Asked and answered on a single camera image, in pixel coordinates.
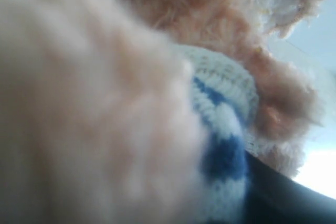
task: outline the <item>fluffy fur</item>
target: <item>fluffy fur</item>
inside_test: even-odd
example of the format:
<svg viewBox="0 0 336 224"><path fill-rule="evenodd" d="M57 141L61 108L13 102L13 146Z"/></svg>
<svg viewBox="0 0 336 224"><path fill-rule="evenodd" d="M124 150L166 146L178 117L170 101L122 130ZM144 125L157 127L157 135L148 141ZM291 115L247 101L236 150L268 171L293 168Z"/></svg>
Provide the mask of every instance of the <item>fluffy fur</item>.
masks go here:
<svg viewBox="0 0 336 224"><path fill-rule="evenodd" d="M0 0L0 222L186 223L191 68L116 0Z"/></svg>
<svg viewBox="0 0 336 224"><path fill-rule="evenodd" d="M260 105L254 131L257 139L267 139L262 152L272 155L268 151L270 146L297 142L309 125L318 121L318 99L308 81L294 67L274 59L265 48L265 33L269 31L265 31L264 27L260 30L258 27L260 15L257 1L125 1L131 4L149 26L168 32L181 44L222 52L241 62L255 77ZM301 8L298 16L287 23L271 26L272 29L287 30L305 17L305 14L310 14L316 7L311 3L318 1L321 0L302 2L306 5ZM286 163L287 159L291 159L293 166L298 167L298 158L292 152L284 152L279 156L286 157L280 158L279 163Z"/></svg>

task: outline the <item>black surface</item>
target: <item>black surface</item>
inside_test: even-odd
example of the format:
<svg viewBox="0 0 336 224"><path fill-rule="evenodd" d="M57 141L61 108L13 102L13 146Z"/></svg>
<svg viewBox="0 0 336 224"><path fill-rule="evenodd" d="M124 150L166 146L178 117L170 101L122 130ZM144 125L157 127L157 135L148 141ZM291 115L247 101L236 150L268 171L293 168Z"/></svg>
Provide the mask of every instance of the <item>black surface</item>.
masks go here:
<svg viewBox="0 0 336 224"><path fill-rule="evenodd" d="M336 200L293 182L249 153L247 160L250 186L244 223L336 224Z"/></svg>

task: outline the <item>blue and white knit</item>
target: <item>blue and white knit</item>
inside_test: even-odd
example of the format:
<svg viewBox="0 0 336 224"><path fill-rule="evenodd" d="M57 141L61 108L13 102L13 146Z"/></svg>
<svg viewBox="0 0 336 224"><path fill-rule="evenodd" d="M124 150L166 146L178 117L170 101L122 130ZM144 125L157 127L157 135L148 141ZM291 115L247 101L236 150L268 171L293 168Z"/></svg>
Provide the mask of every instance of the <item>blue and white knit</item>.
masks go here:
<svg viewBox="0 0 336 224"><path fill-rule="evenodd" d="M201 165L206 199L197 223L237 223L246 189L244 132L258 105L253 77L223 54L176 48L193 63L193 103L210 133Z"/></svg>

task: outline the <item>striped knit sweater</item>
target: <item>striped knit sweater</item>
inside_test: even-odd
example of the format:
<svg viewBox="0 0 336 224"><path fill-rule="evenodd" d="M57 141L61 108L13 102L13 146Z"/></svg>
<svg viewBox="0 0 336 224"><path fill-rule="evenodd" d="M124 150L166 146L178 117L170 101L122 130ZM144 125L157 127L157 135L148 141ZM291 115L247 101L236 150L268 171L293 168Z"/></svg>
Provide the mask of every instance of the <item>striped knit sweater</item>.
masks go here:
<svg viewBox="0 0 336 224"><path fill-rule="evenodd" d="M245 197L244 131L258 97L252 76L223 54L176 45L194 65L193 104L209 131L201 172L206 199L197 223L237 223Z"/></svg>

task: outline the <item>knitted sweater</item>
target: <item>knitted sweater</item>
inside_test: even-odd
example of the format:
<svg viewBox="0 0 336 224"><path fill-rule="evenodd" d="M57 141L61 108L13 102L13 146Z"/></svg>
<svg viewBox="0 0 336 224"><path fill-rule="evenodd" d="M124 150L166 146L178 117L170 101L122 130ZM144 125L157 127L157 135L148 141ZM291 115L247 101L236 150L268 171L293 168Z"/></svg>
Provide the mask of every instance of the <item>knitted sweater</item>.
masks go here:
<svg viewBox="0 0 336 224"><path fill-rule="evenodd" d="M246 187L244 129L258 104L254 80L220 53L185 45L176 49L194 65L193 104L209 131L201 164L206 198L197 223L237 223Z"/></svg>

